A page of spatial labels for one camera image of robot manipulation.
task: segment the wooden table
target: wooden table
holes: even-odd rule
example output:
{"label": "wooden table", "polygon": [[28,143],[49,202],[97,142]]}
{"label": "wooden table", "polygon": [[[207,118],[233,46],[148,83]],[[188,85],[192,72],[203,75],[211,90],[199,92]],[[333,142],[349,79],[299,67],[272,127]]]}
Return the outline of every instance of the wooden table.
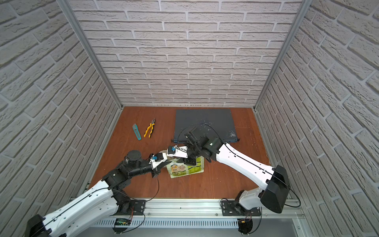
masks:
{"label": "wooden table", "polygon": [[[121,162],[130,150],[139,150],[143,159],[150,153],[158,153],[167,149],[174,136],[174,107],[125,107],[117,122],[112,137],[105,149],[103,157],[92,179],[93,186],[110,170]],[[240,141],[231,143],[238,151],[253,159],[269,164],[251,108],[231,108],[232,116]],[[154,131],[151,138],[144,138],[146,128],[155,118]],[[138,141],[132,125],[138,125],[142,140]],[[163,168],[158,175],[160,189],[157,198],[235,198],[242,189],[251,190],[257,187],[250,179],[231,167],[205,160],[204,172],[184,177],[170,178],[167,169]],[[146,174],[132,179],[131,185],[124,190],[131,197],[153,197],[157,191],[157,179]]]}

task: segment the white brick wall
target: white brick wall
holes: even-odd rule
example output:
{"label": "white brick wall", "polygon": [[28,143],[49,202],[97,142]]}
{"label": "white brick wall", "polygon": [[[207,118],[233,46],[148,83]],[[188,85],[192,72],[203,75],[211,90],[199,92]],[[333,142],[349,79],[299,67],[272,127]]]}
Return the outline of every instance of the white brick wall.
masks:
{"label": "white brick wall", "polygon": [[379,235],[378,3],[314,0],[257,108],[314,236]]}
{"label": "white brick wall", "polygon": [[122,104],[252,107],[300,2],[70,4]]}
{"label": "white brick wall", "polygon": [[116,105],[55,1],[1,1],[0,23],[0,235],[18,237],[76,196]]}

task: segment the yellow-handled pliers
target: yellow-handled pliers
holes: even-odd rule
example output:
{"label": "yellow-handled pliers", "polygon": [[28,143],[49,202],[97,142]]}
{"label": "yellow-handled pliers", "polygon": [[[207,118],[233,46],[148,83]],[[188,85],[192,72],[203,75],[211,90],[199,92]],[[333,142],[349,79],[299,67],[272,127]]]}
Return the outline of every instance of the yellow-handled pliers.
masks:
{"label": "yellow-handled pliers", "polygon": [[143,135],[143,137],[146,137],[147,132],[148,132],[149,129],[151,128],[151,132],[150,132],[150,134],[149,134],[149,138],[150,138],[151,133],[153,132],[153,129],[154,129],[154,125],[155,125],[155,118],[153,119],[153,121],[151,121],[150,126],[147,127],[146,132],[145,132],[145,135]]}

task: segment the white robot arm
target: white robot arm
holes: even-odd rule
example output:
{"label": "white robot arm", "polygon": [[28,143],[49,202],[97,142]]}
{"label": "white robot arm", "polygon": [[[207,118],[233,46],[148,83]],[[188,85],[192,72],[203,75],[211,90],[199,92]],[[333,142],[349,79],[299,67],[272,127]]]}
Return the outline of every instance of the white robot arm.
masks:
{"label": "white robot arm", "polygon": [[221,139],[208,139],[196,128],[186,134],[186,146],[170,146],[167,152],[151,154],[143,160],[139,151],[130,151],[125,159],[91,189],[64,207],[47,214],[29,219],[25,237],[74,237],[99,220],[114,214],[124,214],[132,206],[144,206],[144,200],[131,199],[123,191],[131,178],[151,173],[153,177],[169,164],[170,157],[181,157],[189,165],[196,164],[196,158],[203,156],[226,164],[245,175],[258,185],[258,188],[242,190],[234,201],[238,213],[246,213],[254,207],[265,206],[281,213],[289,193],[286,170],[262,164],[234,149]]}

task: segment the metal bracket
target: metal bracket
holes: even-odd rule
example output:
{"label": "metal bracket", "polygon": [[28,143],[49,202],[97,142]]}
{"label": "metal bracket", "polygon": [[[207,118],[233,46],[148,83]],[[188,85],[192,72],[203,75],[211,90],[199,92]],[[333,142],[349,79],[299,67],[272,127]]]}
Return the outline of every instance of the metal bracket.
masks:
{"label": "metal bracket", "polygon": [[145,200],[130,200],[130,208],[133,208],[134,210],[134,214],[133,215],[137,215],[137,216],[142,216],[143,214],[143,211],[145,210],[145,204],[146,204],[146,201]]}
{"label": "metal bracket", "polygon": [[[230,217],[230,216],[240,216],[241,214],[238,213],[235,209],[235,202],[234,201],[229,201],[229,200],[222,200],[221,201],[221,207],[222,207],[222,215],[225,217]],[[261,210],[259,207],[252,208],[251,210],[248,210],[242,215],[250,215],[251,211],[251,216],[252,217],[260,217],[261,216]]]}

